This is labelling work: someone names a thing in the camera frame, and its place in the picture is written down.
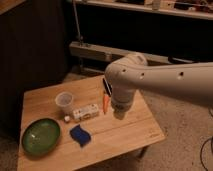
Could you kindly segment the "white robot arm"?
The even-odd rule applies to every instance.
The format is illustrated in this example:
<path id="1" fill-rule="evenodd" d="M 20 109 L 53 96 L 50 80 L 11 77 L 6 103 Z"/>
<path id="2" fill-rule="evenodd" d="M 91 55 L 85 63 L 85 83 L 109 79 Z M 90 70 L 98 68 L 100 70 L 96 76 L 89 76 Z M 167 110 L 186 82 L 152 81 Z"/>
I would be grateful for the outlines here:
<path id="1" fill-rule="evenodd" d="M 134 52 L 110 63 L 104 75 L 119 119 L 132 107 L 137 89 L 213 109 L 213 62 L 149 66 L 142 53 Z"/>

